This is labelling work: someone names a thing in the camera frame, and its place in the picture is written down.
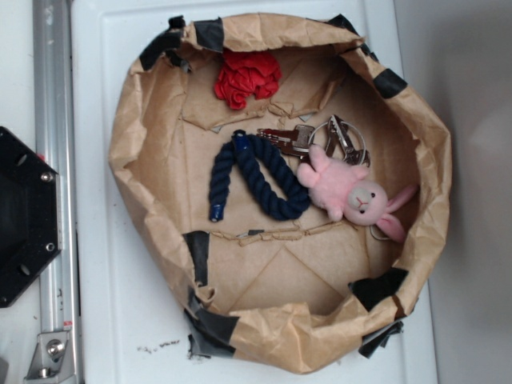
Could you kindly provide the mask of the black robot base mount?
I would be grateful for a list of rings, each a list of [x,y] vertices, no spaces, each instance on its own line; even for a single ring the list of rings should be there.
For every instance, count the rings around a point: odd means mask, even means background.
[[[1,307],[26,291],[60,252],[58,173],[1,128]]]

